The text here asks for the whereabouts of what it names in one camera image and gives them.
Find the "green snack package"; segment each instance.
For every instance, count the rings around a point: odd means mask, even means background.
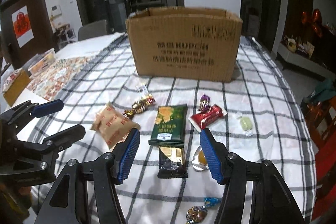
[[[150,145],[184,148],[187,105],[159,106]]]

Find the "white basket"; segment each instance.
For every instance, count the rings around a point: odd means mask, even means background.
[[[34,65],[31,65],[28,68],[28,71],[31,73],[32,77],[38,76],[46,68],[48,68],[52,63],[55,62],[55,49],[51,48],[43,54],[43,58]]]

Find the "screw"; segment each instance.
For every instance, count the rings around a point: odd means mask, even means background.
[[[229,159],[235,160],[237,158],[237,154],[229,153],[228,157],[229,157]]]
[[[71,159],[68,161],[68,165],[72,166],[75,165],[77,163],[77,161],[75,159]]]
[[[107,153],[104,154],[103,157],[104,157],[104,159],[108,160],[108,159],[112,158],[112,153],[107,152]]]
[[[270,160],[264,160],[264,164],[266,166],[272,166],[272,162]]]
[[[46,162],[41,162],[40,167],[41,169],[46,169],[48,167],[48,164]]]

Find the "tablecloth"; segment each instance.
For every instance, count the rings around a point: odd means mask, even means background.
[[[126,36],[105,48],[57,96],[64,109],[40,119],[29,141],[42,142],[44,137],[82,124],[85,137],[62,151],[56,161],[58,175],[66,162],[95,160],[109,151],[102,137],[89,130],[96,112],[111,101],[122,112],[138,99],[136,85],[147,83],[157,104],[133,119],[141,125],[140,146],[129,177],[116,186],[126,222],[185,223],[185,214],[194,205],[201,206],[204,197],[221,198],[224,186],[211,178],[210,172],[198,173],[191,165],[199,146],[199,133],[186,124],[185,154],[187,179],[159,179],[159,152],[150,146],[152,128],[159,105],[188,105],[188,117],[197,112],[199,99],[205,93],[228,111],[228,115],[209,126],[217,141],[225,144],[245,160],[273,161],[298,203],[306,223],[310,222],[315,201],[316,174],[312,142],[299,106],[289,85],[270,56],[254,43],[241,37],[236,67],[230,83],[187,80],[137,75]],[[241,112],[253,122],[252,134],[242,132],[236,113]],[[32,189],[34,206],[40,208],[51,184]],[[92,222],[98,222],[94,188],[88,183]],[[248,182],[242,223],[248,223],[252,183]],[[204,223],[213,223],[217,210],[209,211]]]

